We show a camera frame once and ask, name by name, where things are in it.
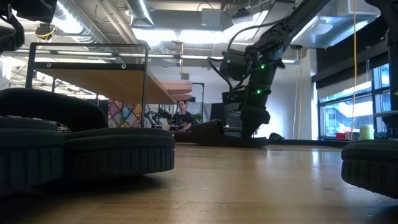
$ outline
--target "window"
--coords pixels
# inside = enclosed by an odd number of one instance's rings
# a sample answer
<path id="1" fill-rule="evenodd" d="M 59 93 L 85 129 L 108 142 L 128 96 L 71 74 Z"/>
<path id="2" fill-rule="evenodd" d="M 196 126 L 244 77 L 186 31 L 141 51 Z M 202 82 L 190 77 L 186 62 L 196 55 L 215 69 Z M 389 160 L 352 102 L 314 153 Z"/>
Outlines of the window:
<path id="1" fill-rule="evenodd" d="M 325 104 L 320 107 L 323 120 L 322 136 L 335 137 L 336 133 L 351 131 L 354 121 L 354 131 L 359 131 L 362 124 L 373 124 L 373 101 L 370 96 L 356 98 L 353 114 L 353 99 Z"/>
<path id="2" fill-rule="evenodd" d="M 355 95 L 360 94 L 360 93 L 366 93 L 370 92 L 372 90 L 372 81 L 367 81 L 365 83 L 359 84 L 355 88 Z M 339 98 L 343 98 L 346 96 L 353 96 L 354 95 L 354 87 L 348 88 L 346 90 L 343 90 L 339 93 L 336 93 L 334 95 L 328 96 L 324 99 L 321 100 L 321 102 L 327 102 L 331 100 L 336 100 Z"/>
<path id="3" fill-rule="evenodd" d="M 381 113 L 381 112 L 387 112 L 391 110 L 391 101 L 390 101 L 390 93 L 385 92 L 381 94 L 377 94 L 375 96 L 375 106 L 376 106 L 376 112 Z M 376 118 L 376 130 L 377 132 L 386 132 L 387 131 L 387 126 L 384 124 L 382 118 Z"/>
<path id="4" fill-rule="evenodd" d="M 389 66 L 382 65 L 373 69 L 374 89 L 380 89 L 390 86 Z"/>
<path id="5" fill-rule="evenodd" d="M 325 91 L 323 92 L 324 98 L 320 99 L 319 104 L 321 138 L 334 138 L 336 133 L 351 131 L 352 122 L 354 132 L 359 132 L 362 124 L 374 124 L 377 133 L 387 131 L 382 118 L 374 118 L 373 114 L 391 110 L 388 64 L 373 69 L 371 74 L 356 86 L 355 105 L 354 88 L 348 88 L 349 83 L 343 85 L 347 89 L 340 87 L 340 92 L 333 95 L 325 97 Z M 373 78 L 374 86 L 372 81 L 368 81 L 369 77 Z"/>

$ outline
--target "red object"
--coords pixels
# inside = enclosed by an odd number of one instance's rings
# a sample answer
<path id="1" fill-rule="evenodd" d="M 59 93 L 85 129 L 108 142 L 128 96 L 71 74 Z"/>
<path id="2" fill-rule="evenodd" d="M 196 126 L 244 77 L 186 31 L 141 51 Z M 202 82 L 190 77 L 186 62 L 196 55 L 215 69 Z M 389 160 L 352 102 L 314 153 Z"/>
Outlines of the red object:
<path id="1" fill-rule="evenodd" d="M 344 139 L 346 139 L 346 134 L 345 133 L 336 133 L 336 139 L 344 140 Z"/>

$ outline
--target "metal table frame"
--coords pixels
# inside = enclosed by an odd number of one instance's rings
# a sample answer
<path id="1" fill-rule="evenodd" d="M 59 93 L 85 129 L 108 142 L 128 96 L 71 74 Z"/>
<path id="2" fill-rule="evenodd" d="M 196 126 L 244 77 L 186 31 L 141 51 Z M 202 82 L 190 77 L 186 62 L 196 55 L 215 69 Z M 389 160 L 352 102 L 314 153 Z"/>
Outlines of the metal table frame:
<path id="1" fill-rule="evenodd" d="M 65 63 L 65 62 L 35 62 L 36 50 L 38 46 L 53 47 L 131 47 L 144 49 L 145 60 L 142 64 L 137 63 Z M 31 43 L 29 50 L 29 59 L 26 73 L 25 88 L 32 88 L 33 78 L 37 69 L 83 69 L 83 70 L 141 70 L 144 71 L 144 80 L 142 88 L 142 111 L 141 111 L 141 127 L 144 127 L 144 114 L 146 107 L 147 93 L 147 69 L 148 69 L 148 51 L 149 47 L 145 44 L 75 44 L 75 43 Z M 50 54 L 57 54 L 56 50 L 49 50 Z"/>

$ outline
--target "yellow cable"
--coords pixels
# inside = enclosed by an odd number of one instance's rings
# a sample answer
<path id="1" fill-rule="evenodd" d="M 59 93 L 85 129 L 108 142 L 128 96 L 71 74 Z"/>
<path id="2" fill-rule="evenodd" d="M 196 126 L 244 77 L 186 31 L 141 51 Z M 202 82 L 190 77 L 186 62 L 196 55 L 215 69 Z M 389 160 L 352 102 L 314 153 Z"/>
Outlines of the yellow cable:
<path id="1" fill-rule="evenodd" d="M 37 36 L 37 37 L 47 37 L 47 36 L 53 34 L 54 31 L 55 31 L 55 28 L 54 28 L 51 32 L 49 32 L 48 34 L 43 34 L 43 35 L 36 34 L 36 36 Z"/>
<path id="2" fill-rule="evenodd" d="M 297 139 L 300 139 L 300 129 L 301 129 L 301 108 L 302 108 L 302 99 L 303 99 L 303 83 L 302 83 L 302 60 L 303 60 L 303 49 L 300 50 L 300 112 L 298 112 L 298 132 Z"/>
<path id="3" fill-rule="evenodd" d="M 355 88 L 356 88 L 356 0 L 354 0 L 354 96 L 353 96 L 353 115 L 351 117 L 351 140 L 353 140 L 354 133 L 354 108 L 355 108 Z"/>

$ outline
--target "wall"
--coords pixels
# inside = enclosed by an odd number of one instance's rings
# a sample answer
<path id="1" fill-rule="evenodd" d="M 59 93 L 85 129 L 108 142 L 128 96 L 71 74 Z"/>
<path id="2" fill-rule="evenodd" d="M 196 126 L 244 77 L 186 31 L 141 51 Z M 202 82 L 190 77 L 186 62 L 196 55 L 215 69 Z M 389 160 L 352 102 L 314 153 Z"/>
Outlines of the wall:
<path id="1" fill-rule="evenodd" d="M 298 65 L 286 65 L 285 70 L 277 69 L 271 86 L 272 93 L 266 104 L 271 120 L 269 124 L 263 124 L 260 127 L 257 137 L 269 137 L 270 133 L 278 133 L 286 139 L 292 138 L 295 91 L 299 73 Z"/>
<path id="2" fill-rule="evenodd" d="M 270 133 L 275 132 L 286 139 L 318 139 L 318 96 L 315 84 L 311 81 L 311 76 L 317 73 L 316 56 L 316 50 L 307 50 L 301 65 L 286 65 L 285 70 L 277 70 L 266 105 L 271 120 L 260 127 L 257 136 L 269 137 Z M 300 85 L 302 112 L 299 136 Z"/>

